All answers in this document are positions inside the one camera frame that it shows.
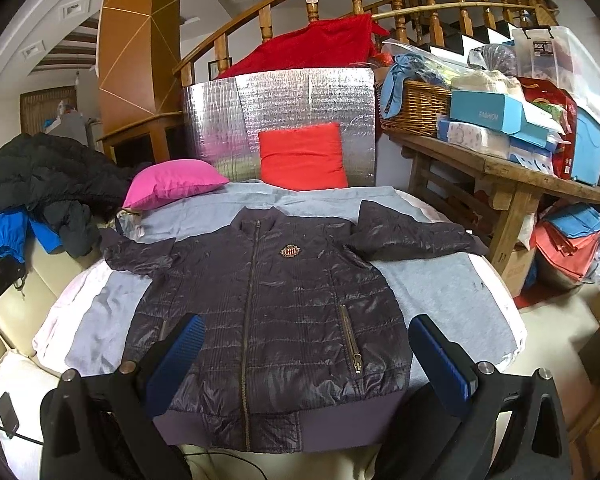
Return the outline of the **dark red cloth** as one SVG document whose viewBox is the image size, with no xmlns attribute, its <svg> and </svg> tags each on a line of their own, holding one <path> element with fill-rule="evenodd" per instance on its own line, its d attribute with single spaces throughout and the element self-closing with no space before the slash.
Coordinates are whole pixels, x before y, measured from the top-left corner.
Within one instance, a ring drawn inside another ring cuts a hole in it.
<svg viewBox="0 0 600 480">
<path fill-rule="evenodd" d="M 218 78 L 272 70 L 358 65 L 379 52 L 375 37 L 388 36 L 388 30 L 374 22 L 367 13 L 318 20 L 260 44 L 245 58 L 219 74 Z"/>
</svg>

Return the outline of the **red-orange pillow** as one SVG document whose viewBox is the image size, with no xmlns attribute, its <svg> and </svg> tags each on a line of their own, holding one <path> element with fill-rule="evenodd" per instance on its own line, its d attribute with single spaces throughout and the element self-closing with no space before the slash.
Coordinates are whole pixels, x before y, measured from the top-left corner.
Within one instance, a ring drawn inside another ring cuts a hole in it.
<svg viewBox="0 0 600 480">
<path fill-rule="evenodd" d="M 346 188 L 338 122 L 261 131 L 260 179 L 291 191 Z"/>
</svg>

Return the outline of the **wooden side table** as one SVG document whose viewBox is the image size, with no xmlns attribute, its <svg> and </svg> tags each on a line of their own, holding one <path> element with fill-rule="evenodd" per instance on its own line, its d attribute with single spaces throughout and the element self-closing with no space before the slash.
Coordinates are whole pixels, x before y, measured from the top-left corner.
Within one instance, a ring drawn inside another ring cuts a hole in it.
<svg viewBox="0 0 600 480">
<path fill-rule="evenodd" d="M 479 236 L 488 245 L 488 260 L 498 273 L 504 272 L 513 255 L 524 217 L 538 210 L 543 197 L 553 196 L 570 203 L 600 204 L 600 188 L 596 186 L 547 176 L 503 159 L 444 143 L 432 136 L 397 131 L 389 131 L 387 136 L 400 145 L 402 156 L 412 161 L 410 194 L 436 207 L 452 221 L 469 226 L 459 212 L 428 188 L 432 183 L 493 223 L 492 235 L 481 231 Z M 492 195 L 485 203 L 480 202 L 459 185 L 435 174 L 431 170 L 435 162 L 489 183 Z"/>
</svg>

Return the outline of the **black puffer coat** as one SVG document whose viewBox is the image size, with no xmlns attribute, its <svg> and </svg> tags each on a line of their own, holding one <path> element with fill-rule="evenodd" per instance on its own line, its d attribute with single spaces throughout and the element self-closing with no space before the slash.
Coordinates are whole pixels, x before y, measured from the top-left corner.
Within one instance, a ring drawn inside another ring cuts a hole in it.
<svg viewBox="0 0 600 480">
<path fill-rule="evenodd" d="M 84 257 L 99 241 L 97 222 L 122 207 L 136 174 L 76 140 L 23 133 L 0 148 L 0 214 L 25 211 L 71 257 Z"/>
</svg>

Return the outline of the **white patterned box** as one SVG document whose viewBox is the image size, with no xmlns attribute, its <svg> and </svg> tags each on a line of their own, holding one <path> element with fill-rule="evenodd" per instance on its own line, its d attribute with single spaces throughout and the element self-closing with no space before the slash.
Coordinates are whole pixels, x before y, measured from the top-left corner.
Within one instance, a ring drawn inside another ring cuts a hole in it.
<svg viewBox="0 0 600 480">
<path fill-rule="evenodd" d="M 467 148 L 473 152 L 508 159 L 510 141 L 504 133 L 468 124 L 468 122 L 452 122 L 449 118 L 440 117 L 437 122 L 438 139 Z"/>
</svg>

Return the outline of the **clear plastic storage bin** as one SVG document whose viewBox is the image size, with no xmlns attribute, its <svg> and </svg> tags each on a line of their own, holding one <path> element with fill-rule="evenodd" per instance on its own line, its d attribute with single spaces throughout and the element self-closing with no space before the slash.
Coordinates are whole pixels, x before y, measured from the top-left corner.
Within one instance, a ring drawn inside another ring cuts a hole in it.
<svg viewBox="0 0 600 480">
<path fill-rule="evenodd" d="M 518 28 L 512 35 L 518 75 L 552 82 L 600 123 L 600 66 L 577 36 L 564 26 Z"/>
</svg>

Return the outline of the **black phone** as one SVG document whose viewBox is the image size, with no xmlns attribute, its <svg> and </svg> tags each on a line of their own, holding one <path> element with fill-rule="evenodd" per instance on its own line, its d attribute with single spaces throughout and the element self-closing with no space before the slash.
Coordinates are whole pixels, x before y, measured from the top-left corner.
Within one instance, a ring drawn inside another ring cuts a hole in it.
<svg viewBox="0 0 600 480">
<path fill-rule="evenodd" d="M 9 439 L 15 437 L 19 429 L 19 419 L 16 414 L 12 398 L 8 392 L 0 396 L 0 419 L 1 427 Z"/>
</svg>

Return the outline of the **wicker basket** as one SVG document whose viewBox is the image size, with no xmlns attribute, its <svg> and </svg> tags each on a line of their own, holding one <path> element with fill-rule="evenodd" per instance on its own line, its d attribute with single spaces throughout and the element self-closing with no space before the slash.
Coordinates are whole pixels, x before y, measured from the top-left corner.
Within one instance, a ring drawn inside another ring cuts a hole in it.
<svg viewBox="0 0 600 480">
<path fill-rule="evenodd" d="M 438 119 L 449 115 L 450 105 L 450 90 L 426 82 L 406 80 L 399 113 L 391 118 L 379 116 L 379 125 L 385 132 L 397 136 L 436 136 Z"/>
</svg>

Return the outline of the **blue jacket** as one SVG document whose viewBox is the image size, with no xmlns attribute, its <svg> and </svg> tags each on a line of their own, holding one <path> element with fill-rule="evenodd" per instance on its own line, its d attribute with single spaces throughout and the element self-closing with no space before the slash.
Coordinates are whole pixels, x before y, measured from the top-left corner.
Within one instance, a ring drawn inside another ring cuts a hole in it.
<svg viewBox="0 0 600 480">
<path fill-rule="evenodd" d="M 51 254 L 62 247 L 62 241 L 46 223 L 30 217 L 24 210 L 0 214 L 0 259 L 12 257 L 19 263 L 26 261 L 26 243 L 32 234 L 43 249 Z"/>
</svg>

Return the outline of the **cream leather sofa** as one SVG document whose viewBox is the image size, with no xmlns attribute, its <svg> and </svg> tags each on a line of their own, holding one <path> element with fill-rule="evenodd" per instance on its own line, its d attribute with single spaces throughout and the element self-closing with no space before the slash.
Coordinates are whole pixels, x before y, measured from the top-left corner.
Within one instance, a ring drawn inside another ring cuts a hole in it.
<svg viewBox="0 0 600 480">
<path fill-rule="evenodd" d="M 26 270 L 0 297 L 0 396 L 10 394 L 19 419 L 12 439 L 0 419 L 0 445 L 18 479 L 37 479 L 41 402 L 57 386 L 80 317 L 110 270 L 96 250 L 73 259 L 61 250 L 48 254 L 37 240 L 27 242 Z"/>
</svg>

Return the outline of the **dark quilted zip jacket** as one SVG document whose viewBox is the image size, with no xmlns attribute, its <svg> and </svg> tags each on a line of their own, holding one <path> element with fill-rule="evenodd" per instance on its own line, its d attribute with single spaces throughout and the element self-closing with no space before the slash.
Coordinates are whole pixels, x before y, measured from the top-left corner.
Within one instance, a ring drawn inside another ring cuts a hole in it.
<svg viewBox="0 0 600 480">
<path fill-rule="evenodd" d="M 171 444 L 257 453 L 377 443 L 413 355 L 381 261 L 483 254 L 454 223 L 366 200 L 355 221 L 243 209 L 214 232 L 143 244 L 102 234 L 111 269 L 150 278 L 126 336 L 138 360 L 186 314 L 204 344 L 164 414 Z"/>
</svg>

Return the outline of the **light blue cloth in basket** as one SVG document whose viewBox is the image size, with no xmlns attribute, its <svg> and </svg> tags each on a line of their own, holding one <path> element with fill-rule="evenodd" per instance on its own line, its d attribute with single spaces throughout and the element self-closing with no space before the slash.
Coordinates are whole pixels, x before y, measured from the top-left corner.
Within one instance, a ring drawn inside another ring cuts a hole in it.
<svg viewBox="0 0 600 480">
<path fill-rule="evenodd" d="M 448 88 L 441 73 L 429 58 L 420 54 L 398 54 L 393 58 L 379 97 L 380 114 L 384 119 L 393 118 L 402 110 L 404 84 L 408 81 L 424 82 L 440 88 Z"/>
</svg>

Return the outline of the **pink pillow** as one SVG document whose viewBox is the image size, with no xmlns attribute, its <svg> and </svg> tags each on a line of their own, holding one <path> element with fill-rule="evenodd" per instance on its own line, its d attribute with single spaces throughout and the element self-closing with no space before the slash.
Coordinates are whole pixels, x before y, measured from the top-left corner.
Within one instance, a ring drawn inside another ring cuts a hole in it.
<svg viewBox="0 0 600 480">
<path fill-rule="evenodd" d="M 153 210 L 182 198 L 222 188 L 230 180 L 199 159 L 174 159 L 140 171 L 126 194 L 123 208 Z"/>
</svg>

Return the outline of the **silver foil insulation board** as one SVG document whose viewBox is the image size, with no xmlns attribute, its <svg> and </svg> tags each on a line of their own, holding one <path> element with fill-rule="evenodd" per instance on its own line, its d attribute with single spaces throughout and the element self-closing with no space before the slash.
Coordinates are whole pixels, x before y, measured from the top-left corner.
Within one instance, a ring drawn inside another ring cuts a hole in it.
<svg viewBox="0 0 600 480">
<path fill-rule="evenodd" d="M 230 180 L 260 177 L 258 134 L 336 122 L 352 186 L 375 183 L 376 104 L 369 68 L 273 70 L 183 90 L 189 154 Z"/>
</svg>

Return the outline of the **folded coral and blue cloths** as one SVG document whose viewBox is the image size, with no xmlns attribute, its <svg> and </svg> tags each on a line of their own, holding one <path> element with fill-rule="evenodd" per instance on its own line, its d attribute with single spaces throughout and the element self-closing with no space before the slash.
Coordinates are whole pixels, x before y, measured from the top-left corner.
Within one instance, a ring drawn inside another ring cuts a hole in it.
<svg viewBox="0 0 600 480">
<path fill-rule="evenodd" d="M 535 226 L 533 240 L 554 269 L 581 281 L 600 249 L 600 213 L 585 204 L 560 208 Z"/>
</svg>

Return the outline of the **wooden column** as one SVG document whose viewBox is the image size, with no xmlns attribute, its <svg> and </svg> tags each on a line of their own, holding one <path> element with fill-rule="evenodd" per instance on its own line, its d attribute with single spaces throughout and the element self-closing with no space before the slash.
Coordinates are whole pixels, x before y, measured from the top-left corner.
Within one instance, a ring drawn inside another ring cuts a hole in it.
<svg viewBox="0 0 600 480">
<path fill-rule="evenodd" d="M 183 125 L 180 0 L 104 0 L 97 45 L 102 147 L 118 165 L 163 162 Z"/>
</svg>

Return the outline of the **blue plastic container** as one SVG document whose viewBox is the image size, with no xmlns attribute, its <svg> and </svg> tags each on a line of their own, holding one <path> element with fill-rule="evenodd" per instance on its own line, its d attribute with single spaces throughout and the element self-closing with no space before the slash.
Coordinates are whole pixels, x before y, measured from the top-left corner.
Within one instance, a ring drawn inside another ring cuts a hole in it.
<svg viewBox="0 0 600 480">
<path fill-rule="evenodd" d="M 600 123 L 580 106 L 577 107 L 571 179 L 592 186 L 597 186 L 600 180 Z"/>
</svg>

